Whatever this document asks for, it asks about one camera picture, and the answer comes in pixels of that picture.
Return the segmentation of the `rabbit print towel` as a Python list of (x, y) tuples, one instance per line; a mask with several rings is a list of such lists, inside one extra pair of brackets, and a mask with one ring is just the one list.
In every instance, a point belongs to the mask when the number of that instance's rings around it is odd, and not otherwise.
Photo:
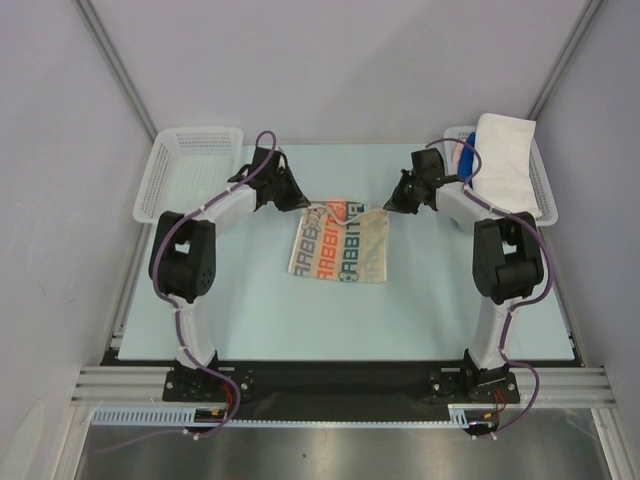
[(346, 283), (387, 281), (388, 213), (347, 200), (302, 212), (288, 265), (297, 277)]

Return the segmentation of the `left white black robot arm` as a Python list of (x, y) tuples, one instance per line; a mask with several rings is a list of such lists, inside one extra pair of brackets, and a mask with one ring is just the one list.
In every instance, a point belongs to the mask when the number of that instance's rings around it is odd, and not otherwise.
[(254, 149), (252, 161), (230, 177), (222, 192), (190, 213), (167, 210), (157, 221), (149, 263), (156, 295), (170, 305), (178, 351), (190, 368), (185, 388), (199, 400), (214, 397), (219, 374), (209, 369), (216, 357), (203, 298), (214, 284), (217, 240), (242, 217), (272, 203), (281, 212), (310, 206), (278, 147)]

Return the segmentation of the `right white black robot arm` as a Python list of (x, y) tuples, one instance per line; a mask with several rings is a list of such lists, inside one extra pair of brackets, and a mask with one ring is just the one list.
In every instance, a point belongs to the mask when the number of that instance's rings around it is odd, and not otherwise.
[(427, 206), (473, 234), (472, 277), (481, 306), (454, 393), (477, 403), (507, 398), (513, 393), (508, 386), (515, 383), (507, 354), (514, 313), (533, 303), (530, 296), (548, 276), (536, 221), (528, 212), (500, 209), (477, 196), (459, 176), (447, 175), (435, 148), (412, 152), (411, 162), (384, 209), (416, 214)]

